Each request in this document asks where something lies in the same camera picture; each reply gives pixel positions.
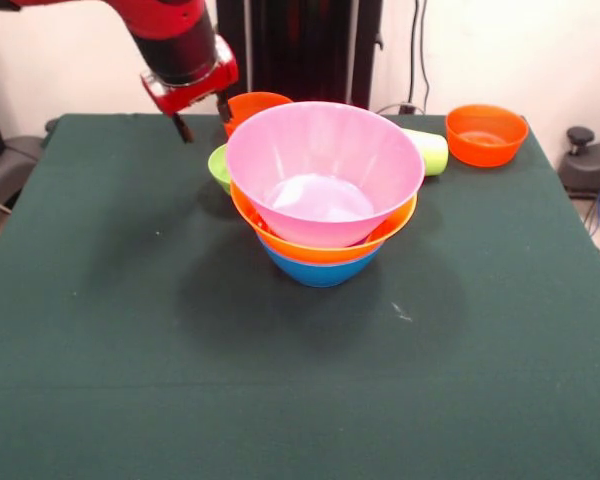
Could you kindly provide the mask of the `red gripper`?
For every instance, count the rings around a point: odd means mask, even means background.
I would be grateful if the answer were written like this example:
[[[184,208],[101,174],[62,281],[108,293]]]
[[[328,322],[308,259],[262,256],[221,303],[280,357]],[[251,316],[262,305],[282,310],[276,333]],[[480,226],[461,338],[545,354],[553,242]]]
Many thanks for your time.
[[[157,108],[172,116],[172,122],[184,143],[192,143],[194,136],[180,111],[209,95],[216,95],[218,114],[224,124],[230,123],[233,114],[226,90],[238,81],[238,65],[229,44],[215,35],[215,61],[211,70],[193,83],[172,86],[164,83],[153,72],[140,75],[142,85]]]

